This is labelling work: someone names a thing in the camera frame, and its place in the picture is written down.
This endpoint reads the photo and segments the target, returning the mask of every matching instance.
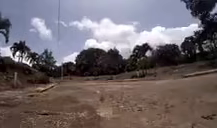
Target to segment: blue sky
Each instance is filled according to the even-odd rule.
[[[57,43],[58,0],[0,0],[2,15],[12,22],[9,46],[26,40],[33,51],[48,48],[61,63],[74,61],[84,48],[116,47],[128,57],[137,44],[180,44],[198,29],[180,0],[61,0],[61,42]]]

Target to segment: dirt road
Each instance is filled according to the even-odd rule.
[[[0,128],[217,128],[217,74],[0,93]]]

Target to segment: vegetation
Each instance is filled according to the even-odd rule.
[[[11,22],[7,18],[3,18],[0,13],[0,34],[5,37],[5,42],[9,41],[9,30],[11,28]]]
[[[18,62],[23,62],[24,57],[30,52],[30,48],[26,45],[25,41],[15,42],[10,49],[12,56],[14,58],[18,57]]]
[[[98,76],[116,75],[123,72],[142,70],[141,76],[147,75],[147,69],[156,66],[171,66],[181,63],[192,63],[200,60],[217,62],[217,12],[212,12],[217,0],[181,0],[186,4],[193,17],[200,20],[200,29],[184,39],[180,46],[165,44],[152,48],[148,43],[136,45],[129,58],[123,58],[117,49],[104,51],[89,48],[80,52],[76,63],[62,65],[64,75]],[[0,14],[0,34],[8,42],[11,23]],[[19,62],[28,61],[38,71],[48,76],[59,77],[61,66],[56,66],[52,51],[32,52],[25,41],[14,43],[11,47],[14,57]]]

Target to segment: cumulus cloud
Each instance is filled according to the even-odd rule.
[[[74,52],[72,53],[71,55],[68,55],[66,57],[63,58],[63,62],[66,63],[66,62],[73,62],[75,63],[75,58],[78,56],[78,52]]]
[[[44,19],[40,19],[37,17],[32,18],[31,25],[33,28],[29,30],[30,32],[39,33],[40,38],[43,40],[52,40],[52,31],[46,26],[46,22]]]
[[[11,57],[13,60],[15,61],[18,61],[18,58],[14,58],[12,56],[12,52],[10,50],[10,47],[11,46],[7,46],[7,47],[0,47],[0,52],[1,52],[1,56],[4,56],[4,57]],[[23,63],[25,64],[28,64],[28,65],[31,65],[29,62],[27,62],[25,59],[23,60]]]
[[[56,21],[56,24],[61,24],[63,27],[69,27],[68,24],[66,24],[64,21]]]
[[[145,42],[152,47],[160,44],[180,44],[186,36],[192,35],[198,29],[198,24],[191,24],[187,27],[165,28],[156,26],[149,30],[137,31],[138,22],[131,24],[116,24],[109,18],[101,21],[92,21],[84,17],[81,21],[71,22],[69,25],[77,27],[80,31],[90,31],[92,37],[85,41],[84,48],[101,48],[108,50],[117,48],[126,58],[131,54],[135,45]]]

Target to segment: bush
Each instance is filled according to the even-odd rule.
[[[208,65],[211,67],[217,68],[217,59],[210,61]]]
[[[133,74],[131,78],[144,78],[146,76],[146,73],[144,71],[137,71],[136,74]]]
[[[36,73],[28,82],[31,84],[48,84],[50,78],[42,73]]]
[[[110,77],[107,78],[107,80],[114,80],[114,77],[110,76]]]

